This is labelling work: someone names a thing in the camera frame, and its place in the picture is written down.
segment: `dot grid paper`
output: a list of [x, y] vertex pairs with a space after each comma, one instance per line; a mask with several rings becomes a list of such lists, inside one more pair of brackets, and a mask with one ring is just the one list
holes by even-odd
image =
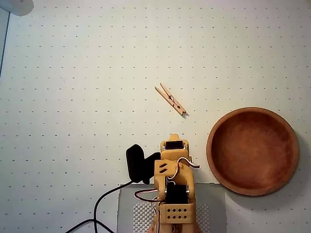
[[[310, 0], [34, 2], [11, 15], [1, 73], [1, 232], [64, 232], [92, 217], [96, 199], [129, 180], [126, 149], [148, 156], [170, 133], [189, 141], [195, 181], [216, 183], [208, 133], [245, 106], [284, 117], [301, 159], [275, 194], [227, 193], [227, 231], [310, 232]], [[112, 194], [98, 210], [113, 230], [117, 205]]]
[[[147, 232], [154, 219], [154, 211], [151, 204], [138, 203], [133, 206], [133, 233]], [[197, 222], [202, 233], [210, 233], [209, 205], [197, 204]]]

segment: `gray mat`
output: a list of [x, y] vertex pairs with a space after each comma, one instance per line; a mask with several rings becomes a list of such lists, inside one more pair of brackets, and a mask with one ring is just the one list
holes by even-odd
[[[134, 184], [120, 191], [117, 233], [146, 233], [153, 220], [150, 203], [134, 198], [134, 192], [153, 188], [152, 185]], [[202, 233], [225, 233], [225, 190], [220, 185], [195, 185], [197, 222]], [[145, 197], [153, 198], [154, 193]]]

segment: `white dotted paper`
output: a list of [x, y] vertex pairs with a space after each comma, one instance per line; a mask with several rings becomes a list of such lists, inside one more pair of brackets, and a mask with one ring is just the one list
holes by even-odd
[[[292, 125], [305, 156], [289, 187], [309, 180], [310, 2], [34, 2], [29, 15], [11, 15], [1, 74], [1, 232], [64, 232], [90, 218], [103, 192], [129, 180], [126, 149], [138, 143], [147, 156], [170, 133], [189, 141], [201, 165], [196, 182], [217, 182], [205, 155], [208, 133], [245, 106]], [[189, 116], [154, 90], [160, 82]], [[298, 211], [284, 219], [305, 217], [293, 229], [307, 232], [310, 205], [295, 201]], [[99, 208], [112, 229], [117, 204], [114, 194]], [[276, 208], [247, 210], [236, 221], [239, 207], [231, 206], [228, 225], [237, 225], [228, 232], [247, 232], [261, 215], [257, 224], [269, 220], [274, 232], [292, 224], [279, 224]]]

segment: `wire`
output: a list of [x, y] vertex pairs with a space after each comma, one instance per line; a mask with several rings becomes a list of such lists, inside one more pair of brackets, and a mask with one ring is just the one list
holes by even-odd
[[136, 199], [141, 200], [141, 201], [160, 202], [161, 200], [146, 199], [146, 198], [142, 198], [142, 197], [138, 196], [138, 194], [140, 194], [140, 193], [153, 193], [153, 192], [156, 192], [156, 191], [158, 191], [158, 189], [156, 189], [156, 188], [142, 189], [142, 190], [136, 191], [134, 193], [134, 196], [135, 196]]
[[173, 97], [172, 95], [169, 95], [169, 99], [173, 101], [172, 107], [174, 107], [174, 105], [175, 105], [175, 99], [174, 99], [174, 97]]
[[97, 224], [101, 225], [101, 226], [102, 226], [103, 228], [105, 228], [108, 232], [114, 233], [109, 227], [107, 227], [105, 224], [103, 224], [102, 222], [100, 222], [100, 221], [97, 220], [97, 217], [96, 217], [96, 216], [97, 216], [97, 208], [98, 208], [98, 205], [99, 205], [99, 203], [101, 202], [101, 200], [102, 200], [104, 197], [106, 197], [107, 195], [109, 195], [110, 193], [113, 193], [113, 192], [115, 192], [115, 191], [117, 191], [117, 190], [119, 190], [119, 189], [122, 189], [122, 188], [124, 188], [124, 187], [126, 187], [126, 186], [129, 186], [129, 185], [132, 184], [132, 183], [133, 183], [133, 182], [130, 181], [130, 182], [128, 182], [128, 183], [122, 184], [122, 185], [120, 185], [119, 187], [116, 187], [116, 188], [114, 188], [114, 189], [111, 189], [110, 191], [108, 191], [108, 192], [102, 194], [102, 195], [98, 198], [98, 200], [96, 201], [96, 203], [95, 203], [95, 206], [94, 206], [94, 216], [93, 216], [93, 218], [86, 219], [86, 220], [80, 222], [79, 224], [75, 225], [74, 227], [72, 227], [71, 229], [69, 229], [68, 231], [66, 231], [65, 233], [71, 233], [71, 232], [75, 231], [76, 229], [78, 229], [79, 227], [81, 227], [82, 225], [84, 225], [84, 224], [86, 224], [86, 223], [89, 223], [89, 222], [93, 222], [93, 223], [94, 223], [94, 232], [95, 232], [95, 233], [98, 233]]
[[84, 220], [82, 222], [80, 222], [79, 224], [75, 225], [73, 228], [69, 229], [68, 231], [66, 231], [65, 233], [70, 233], [73, 232], [74, 230], [78, 229], [79, 227], [81, 227], [82, 225], [89, 223], [89, 222], [96, 222], [99, 225], [101, 225], [102, 227], [104, 227], [107, 231], [109, 231], [110, 233], [113, 233], [112, 230], [110, 230], [106, 225], [104, 225], [102, 222], [98, 221], [98, 220], [94, 220], [92, 218]]
[[152, 203], [150, 203], [150, 204], [151, 204], [152, 209], [154, 210], [154, 214], [156, 215], [156, 208], [152, 205]]
[[124, 188], [124, 187], [126, 187], [126, 186], [129, 186], [129, 185], [132, 184], [132, 183], [133, 183], [133, 181], [130, 181], [130, 182], [125, 183], [125, 184], [122, 184], [122, 185], [120, 185], [119, 187], [116, 187], [116, 188], [114, 188], [114, 189], [111, 189], [110, 191], [108, 191], [108, 192], [102, 194], [102, 195], [98, 198], [97, 202], [95, 203], [94, 212], [93, 212], [93, 214], [94, 214], [94, 216], [93, 216], [93, 218], [94, 218], [94, 232], [95, 232], [95, 233], [98, 233], [98, 231], [97, 231], [97, 219], [96, 219], [96, 215], [97, 215], [97, 208], [98, 208], [98, 205], [99, 205], [99, 203], [101, 202], [101, 200], [102, 200], [104, 197], [106, 197], [107, 195], [109, 195], [110, 193], [113, 193], [113, 192], [115, 192], [115, 191], [117, 191], [117, 190], [119, 190], [119, 189], [122, 189], [122, 188]]
[[179, 162], [180, 162], [181, 160], [183, 160], [183, 159], [186, 160], [186, 162], [187, 162], [191, 167], [200, 168], [200, 165], [194, 164], [194, 163], [190, 162], [189, 159], [187, 159], [187, 158], [185, 158], [185, 157], [180, 157], [180, 158], [177, 160], [177, 167], [176, 167], [175, 174], [174, 174], [172, 177], [168, 177], [168, 178], [167, 178], [168, 180], [172, 180], [172, 179], [174, 179], [174, 178], [178, 175], [179, 170], [180, 170]]
[[160, 232], [160, 208], [158, 208], [157, 210], [157, 224], [155, 224], [155, 233], [159, 233]]

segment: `wooden clothespin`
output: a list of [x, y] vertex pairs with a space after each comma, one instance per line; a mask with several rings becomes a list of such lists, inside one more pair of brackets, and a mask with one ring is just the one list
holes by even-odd
[[165, 93], [160, 91], [159, 88], [155, 86], [156, 91], [182, 116], [183, 114], [186, 114], [186, 110], [178, 103], [178, 101], [174, 98], [174, 96], [171, 95], [171, 93], [168, 91], [168, 89], [165, 88], [163, 83], [160, 83], [160, 86], [163, 88]]

